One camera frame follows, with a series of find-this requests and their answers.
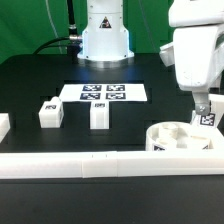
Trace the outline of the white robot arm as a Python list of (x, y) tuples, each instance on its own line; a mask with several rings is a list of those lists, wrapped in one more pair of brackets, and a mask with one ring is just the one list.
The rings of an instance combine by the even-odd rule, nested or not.
[[(99, 67), (130, 60), (129, 32), (123, 25), (123, 0), (87, 0), (88, 23), (78, 59)], [(175, 67), (181, 90), (190, 91), (199, 115), (210, 113), (209, 90), (224, 71), (224, 0), (174, 0), (168, 12), (173, 40), (160, 48)]]

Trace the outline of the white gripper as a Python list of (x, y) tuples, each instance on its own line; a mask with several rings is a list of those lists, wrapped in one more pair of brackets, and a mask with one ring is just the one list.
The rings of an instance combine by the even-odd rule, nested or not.
[(224, 0), (174, 0), (168, 21), (173, 40), (160, 47), (161, 60), (175, 65), (179, 87), (193, 92), (196, 113), (206, 116), (207, 91), (224, 70)]

